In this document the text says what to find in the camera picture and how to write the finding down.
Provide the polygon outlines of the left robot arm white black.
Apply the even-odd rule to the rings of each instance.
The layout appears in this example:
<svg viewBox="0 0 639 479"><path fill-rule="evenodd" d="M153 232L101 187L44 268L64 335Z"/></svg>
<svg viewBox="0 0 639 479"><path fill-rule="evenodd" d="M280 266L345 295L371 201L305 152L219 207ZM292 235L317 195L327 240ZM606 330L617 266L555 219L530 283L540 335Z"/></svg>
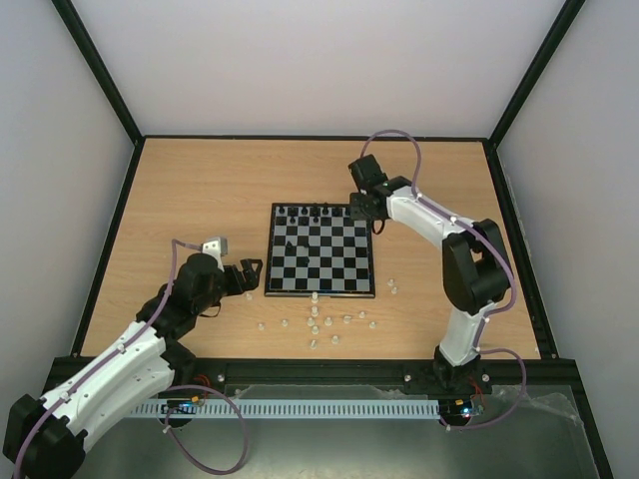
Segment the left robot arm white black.
<svg viewBox="0 0 639 479"><path fill-rule="evenodd" d="M189 389L195 356L180 340L226 296L260 284L263 263L222 265L197 252L174 263L158 294L125 331L72 377L11 407L3 443L16 478L71 478L87 454L137 406L166 390Z"/></svg>

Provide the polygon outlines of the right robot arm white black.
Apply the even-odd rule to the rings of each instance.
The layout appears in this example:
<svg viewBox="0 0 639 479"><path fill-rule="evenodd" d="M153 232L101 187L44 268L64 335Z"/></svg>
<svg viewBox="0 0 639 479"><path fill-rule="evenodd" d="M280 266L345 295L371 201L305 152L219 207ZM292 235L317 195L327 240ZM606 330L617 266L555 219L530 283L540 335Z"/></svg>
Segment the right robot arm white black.
<svg viewBox="0 0 639 479"><path fill-rule="evenodd" d="M433 376L445 391L465 384L480 357L486 321L500 309L515 280L498 224L461 217L423 195L409 179L389 178L373 155L348 165L356 191L354 219L403 224L441 252L442 284L452 306L444 338L433 355Z"/></svg>

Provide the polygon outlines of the left controller circuit board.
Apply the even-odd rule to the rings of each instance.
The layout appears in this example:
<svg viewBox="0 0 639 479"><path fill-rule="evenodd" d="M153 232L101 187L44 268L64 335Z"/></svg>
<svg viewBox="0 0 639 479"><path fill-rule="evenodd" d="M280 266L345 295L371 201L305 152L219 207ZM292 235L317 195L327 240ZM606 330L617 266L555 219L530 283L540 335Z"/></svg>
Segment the left controller circuit board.
<svg viewBox="0 0 639 479"><path fill-rule="evenodd" d="M204 396L192 396L188 398L168 398L160 406L158 414L165 416L167 413L173 414L197 414L206 405Z"/></svg>

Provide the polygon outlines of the black and silver chessboard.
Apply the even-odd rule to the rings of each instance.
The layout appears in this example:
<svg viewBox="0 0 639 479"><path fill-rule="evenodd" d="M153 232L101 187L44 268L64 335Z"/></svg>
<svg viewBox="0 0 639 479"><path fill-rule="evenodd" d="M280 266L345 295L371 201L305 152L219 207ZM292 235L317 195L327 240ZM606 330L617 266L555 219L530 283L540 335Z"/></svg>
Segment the black and silver chessboard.
<svg viewBox="0 0 639 479"><path fill-rule="evenodd" d="M286 213L280 215L278 206ZM313 205L319 205L320 224L314 225ZM371 224L356 220L347 204L328 204L330 213L322 214L323 204L274 203L271 207L268 258L266 263L266 296L307 296L314 292L329 297L375 297L374 260ZM289 215L289 207L297 207L296 216ZM301 207L309 212L302 216ZM341 208L341 217L333 209ZM277 225L277 217L286 217L285 225ZM289 217L297 223L290 225ZM308 217L309 224L301 226L300 217ZM301 245L308 238L310 247ZM286 250L290 241L295 248ZM304 266L303 257L310 263Z"/></svg>

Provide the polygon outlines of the clear plastic sheet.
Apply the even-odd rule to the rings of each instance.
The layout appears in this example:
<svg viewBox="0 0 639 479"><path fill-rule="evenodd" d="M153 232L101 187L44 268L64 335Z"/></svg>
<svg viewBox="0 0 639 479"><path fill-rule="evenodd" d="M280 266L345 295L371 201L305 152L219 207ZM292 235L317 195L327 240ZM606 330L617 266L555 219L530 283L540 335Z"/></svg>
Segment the clear plastic sheet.
<svg viewBox="0 0 639 479"><path fill-rule="evenodd" d="M594 478L570 392L496 386L482 415L418 419L131 418L80 478ZM253 386L236 399L429 400L370 387Z"/></svg>

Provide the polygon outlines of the black aluminium frame rail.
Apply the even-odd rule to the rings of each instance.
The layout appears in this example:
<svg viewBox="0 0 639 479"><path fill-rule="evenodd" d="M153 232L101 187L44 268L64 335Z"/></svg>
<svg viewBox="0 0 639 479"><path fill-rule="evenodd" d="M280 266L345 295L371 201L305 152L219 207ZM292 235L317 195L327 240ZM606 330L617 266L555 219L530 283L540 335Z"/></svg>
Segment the black aluminium frame rail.
<svg viewBox="0 0 639 479"><path fill-rule="evenodd" d="M199 358L177 375L179 384L205 376L227 394L250 385L368 385L399 389L430 397L466 395L478 385L487 393L496 385L515 385L526 377L528 386L569 386L582 391L576 363L570 359L526 359L522 373L514 359L480 359L472 371L444 387L435 378L431 360L311 360Z"/></svg>

